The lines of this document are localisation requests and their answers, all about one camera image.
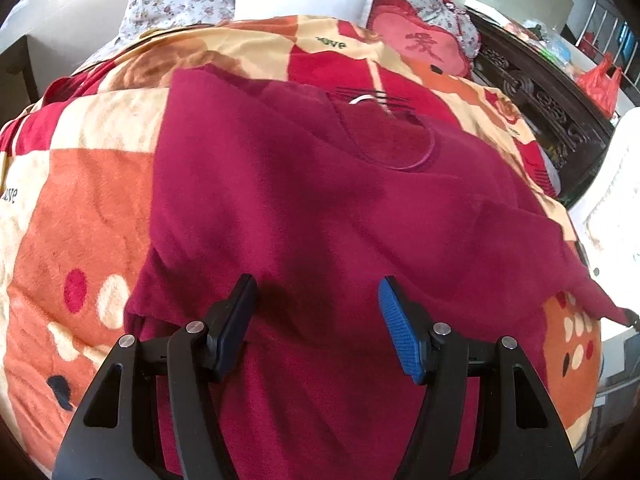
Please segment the maroon t-shirt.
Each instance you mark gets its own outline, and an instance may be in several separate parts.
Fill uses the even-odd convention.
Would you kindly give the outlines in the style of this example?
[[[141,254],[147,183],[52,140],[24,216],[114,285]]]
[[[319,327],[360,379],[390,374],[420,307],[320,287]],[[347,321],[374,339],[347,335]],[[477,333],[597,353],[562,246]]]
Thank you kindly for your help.
[[[172,75],[150,239],[125,308],[140,338],[200,318],[244,273],[258,281],[239,362],[214,392],[243,479],[393,475],[422,394],[378,308],[387,275],[464,336],[515,337],[538,372],[549,300],[568,292],[624,319],[484,141],[213,66]]]

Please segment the white embroidered chair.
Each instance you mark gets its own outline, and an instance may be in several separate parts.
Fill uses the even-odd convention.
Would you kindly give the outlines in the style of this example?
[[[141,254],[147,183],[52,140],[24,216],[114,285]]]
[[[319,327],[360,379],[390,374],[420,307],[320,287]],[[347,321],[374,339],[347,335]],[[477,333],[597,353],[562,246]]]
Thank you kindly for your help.
[[[620,307],[639,311],[639,110],[614,130],[602,165],[570,220],[592,277]]]

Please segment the orange red floral blanket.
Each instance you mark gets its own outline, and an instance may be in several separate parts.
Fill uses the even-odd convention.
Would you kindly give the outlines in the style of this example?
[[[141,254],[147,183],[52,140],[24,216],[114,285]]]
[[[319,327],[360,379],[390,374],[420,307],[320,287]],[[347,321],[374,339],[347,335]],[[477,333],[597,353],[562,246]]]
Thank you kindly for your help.
[[[52,470],[74,407],[122,334],[149,246],[153,153],[171,77],[208,64],[442,118],[489,144],[567,243],[578,243],[542,180],[532,130],[501,91],[439,75],[337,18],[153,30],[55,81],[2,127],[1,417],[14,437],[4,460],[24,454]]]

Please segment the dark carved wooden headboard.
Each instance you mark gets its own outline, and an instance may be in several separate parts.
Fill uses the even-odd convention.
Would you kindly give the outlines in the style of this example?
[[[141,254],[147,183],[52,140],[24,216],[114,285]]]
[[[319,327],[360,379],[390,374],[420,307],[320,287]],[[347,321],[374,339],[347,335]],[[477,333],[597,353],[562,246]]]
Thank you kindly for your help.
[[[560,202],[574,206],[601,168],[614,126],[559,67],[487,16],[468,12],[480,33],[473,75],[520,110],[559,174]]]

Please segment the red plastic bag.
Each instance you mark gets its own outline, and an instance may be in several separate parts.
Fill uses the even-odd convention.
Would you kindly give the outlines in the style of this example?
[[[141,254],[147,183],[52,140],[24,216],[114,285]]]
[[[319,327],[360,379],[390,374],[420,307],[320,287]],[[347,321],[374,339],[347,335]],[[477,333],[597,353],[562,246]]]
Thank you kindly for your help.
[[[613,63],[613,55],[607,53],[595,68],[578,77],[577,85],[596,104],[604,117],[611,119],[615,112],[622,76],[622,69]]]

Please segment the red heart cushion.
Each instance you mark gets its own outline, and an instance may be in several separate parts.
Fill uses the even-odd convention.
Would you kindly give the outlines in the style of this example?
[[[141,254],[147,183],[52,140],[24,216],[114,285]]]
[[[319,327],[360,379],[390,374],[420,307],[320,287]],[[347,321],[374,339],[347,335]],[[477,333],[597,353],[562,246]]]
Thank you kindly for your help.
[[[433,65],[452,76],[470,74],[472,62],[456,36],[421,20],[407,0],[374,0],[368,29],[404,58]]]

